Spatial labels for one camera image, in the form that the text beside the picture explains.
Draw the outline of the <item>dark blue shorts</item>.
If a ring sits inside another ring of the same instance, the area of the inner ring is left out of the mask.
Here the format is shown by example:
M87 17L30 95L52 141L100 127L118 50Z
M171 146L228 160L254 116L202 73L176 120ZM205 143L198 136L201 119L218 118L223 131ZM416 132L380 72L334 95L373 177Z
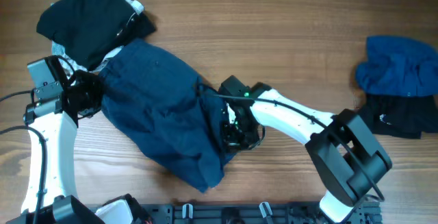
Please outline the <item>dark blue shorts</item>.
M170 52L136 39L99 73L101 109L148 158L200 192L216 187L231 160L221 128L226 103Z

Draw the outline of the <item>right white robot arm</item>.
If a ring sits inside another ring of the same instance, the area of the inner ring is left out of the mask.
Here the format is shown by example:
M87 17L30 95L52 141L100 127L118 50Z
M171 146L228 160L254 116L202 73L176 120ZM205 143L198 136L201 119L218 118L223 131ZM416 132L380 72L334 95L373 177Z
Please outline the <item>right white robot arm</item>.
M304 145L326 192L318 207L332 223L342 223L368 199L383 201L377 186L392 161L354 111L321 112L287 99L269 85L244 85L235 76L222 82L218 94L229 119L222 126L231 153L261 144L274 128Z

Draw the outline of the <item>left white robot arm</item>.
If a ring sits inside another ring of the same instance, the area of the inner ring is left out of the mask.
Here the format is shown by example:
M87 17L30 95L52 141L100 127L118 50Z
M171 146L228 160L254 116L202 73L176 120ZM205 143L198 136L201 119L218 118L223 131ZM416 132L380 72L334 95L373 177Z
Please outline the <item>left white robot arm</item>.
M12 223L152 223L151 215L126 194L91 210L77 196L74 144L78 120L101 109L102 85L86 71L67 76L60 55L27 65L35 87L23 124L31 138L29 184L21 215Z

